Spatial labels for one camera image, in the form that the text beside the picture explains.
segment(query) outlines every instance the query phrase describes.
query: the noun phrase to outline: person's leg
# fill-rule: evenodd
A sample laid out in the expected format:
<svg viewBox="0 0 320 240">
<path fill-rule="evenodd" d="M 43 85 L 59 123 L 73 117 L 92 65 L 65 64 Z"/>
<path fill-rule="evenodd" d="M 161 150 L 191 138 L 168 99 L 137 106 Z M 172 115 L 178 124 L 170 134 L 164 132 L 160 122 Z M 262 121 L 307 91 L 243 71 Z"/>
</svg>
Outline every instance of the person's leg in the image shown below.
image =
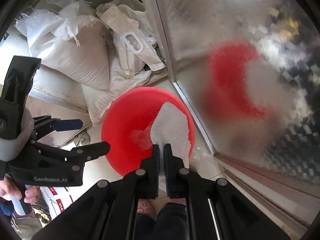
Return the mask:
<svg viewBox="0 0 320 240">
<path fill-rule="evenodd" d="M 152 240 L 156 212 L 147 199 L 139 199 L 134 240 Z"/>
<path fill-rule="evenodd" d="M 154 240 L 187 240 L 186 200 L 171 200 L 159 212 L 153 229 Z"/>
</svg>

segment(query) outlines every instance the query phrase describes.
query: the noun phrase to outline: white plastic handle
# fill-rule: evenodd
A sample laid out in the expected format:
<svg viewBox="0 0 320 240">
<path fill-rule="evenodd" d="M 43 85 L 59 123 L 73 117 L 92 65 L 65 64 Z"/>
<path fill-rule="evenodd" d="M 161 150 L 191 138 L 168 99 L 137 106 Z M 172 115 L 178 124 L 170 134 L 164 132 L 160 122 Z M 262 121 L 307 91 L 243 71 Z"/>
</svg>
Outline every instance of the white plastic handle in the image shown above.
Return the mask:
<svg viewBox="0 0 320 240">
<path fill-rule="evenodd" d="M 134 46 L 131 44 L 131 42 L 128 40 L 127 36 L 129 36 L 129 35 L 132 35 L 135 38 L 135 40 L 139 43 L 139 45 L 140 45 L 139 50 L 136 50 L 134 48 Z M 128 48 L 132 51 L 132 53 L 139 54 L 143 51 L 144 45 L 143 45 L 142 41 L 140 40 L 140 38 L 136 35 L 136 33 L 126 32 L 121 36 L 121 38 L 123 39 L 124 43 L 128 46 Z"/>
</svg>

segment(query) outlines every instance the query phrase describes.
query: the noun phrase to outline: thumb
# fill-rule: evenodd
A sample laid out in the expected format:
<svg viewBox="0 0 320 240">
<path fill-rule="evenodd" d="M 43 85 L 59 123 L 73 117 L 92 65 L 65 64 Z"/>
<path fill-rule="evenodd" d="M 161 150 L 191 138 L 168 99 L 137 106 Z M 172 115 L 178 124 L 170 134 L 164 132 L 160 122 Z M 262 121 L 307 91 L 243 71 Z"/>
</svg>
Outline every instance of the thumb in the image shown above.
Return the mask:
<svg viewBox="0 0 320 240">
<path fill-rule="evenodd" d="M 11 195 L 16 199 L 22 198 L 20 190 L 17 188 L 15 183 L 7 176 L 4 176 L 4 180 L 0 181 L 0 188 L 3 189 L 8 195 Z"/>
</svg>

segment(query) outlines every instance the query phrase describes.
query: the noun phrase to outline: black pants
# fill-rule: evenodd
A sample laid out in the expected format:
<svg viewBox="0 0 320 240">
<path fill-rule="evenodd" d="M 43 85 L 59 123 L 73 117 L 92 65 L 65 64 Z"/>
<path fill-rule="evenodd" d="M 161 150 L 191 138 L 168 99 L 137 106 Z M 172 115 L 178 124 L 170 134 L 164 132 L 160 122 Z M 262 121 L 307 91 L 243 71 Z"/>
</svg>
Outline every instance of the black pants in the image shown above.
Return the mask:
<svg viewBox="0 0 320 240">
<path fill-rule="evenodd" d="M 134 240 L 187 240 L 186 207 L 168 203 L 159 212 L 157 221 L 137 213 Z"/>
</svg>

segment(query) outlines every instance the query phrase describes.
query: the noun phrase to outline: red label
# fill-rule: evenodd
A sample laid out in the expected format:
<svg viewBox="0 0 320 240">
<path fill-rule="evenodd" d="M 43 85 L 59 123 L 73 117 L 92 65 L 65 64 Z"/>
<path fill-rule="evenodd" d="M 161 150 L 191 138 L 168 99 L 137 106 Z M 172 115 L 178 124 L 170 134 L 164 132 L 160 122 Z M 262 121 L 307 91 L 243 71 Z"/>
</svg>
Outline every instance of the red label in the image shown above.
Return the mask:
<svg viewBox="0 0 320 240">
<path fill-rule="evenodd" d="M 63 204 L 61 202 L 61 199 L 57 199 L 56 201 L 57 201 L 57 203 L 59 205 L 60 212 L 62 213 L 64 211 L 64 207 L 63 207 Z"/>
<path fill-rule="evenodd" d="M 51 191 L 52 195 L 58 195 L 58 193 L 55 191 L 53 187 L 48 187 L 48 189 Z"/>
</svg>

